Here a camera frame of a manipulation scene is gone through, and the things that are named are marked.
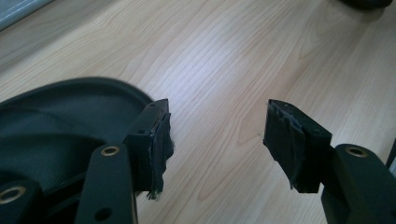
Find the screw hole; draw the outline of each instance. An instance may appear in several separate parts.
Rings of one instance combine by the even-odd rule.
[[[0,204],[11,203],[20,198],[26,191],[25,187],[17,186],[0,193]]]
[[[96,221],[104,221],[111,217],[111,209],[109,208],[102,208],[101,210],[97,211],[95,214]]]
[[[101,154],[103,156],[113,156],[119,153],[120,148],[119,147],[107,147],[102,149]]]
[[[368,156],[367,152],[365,152],[364,150],[362,150],[360,148],[356,148],[356,147],[347,147],[346,152],[352,156],[360,157],[360,158],[366,158]]]

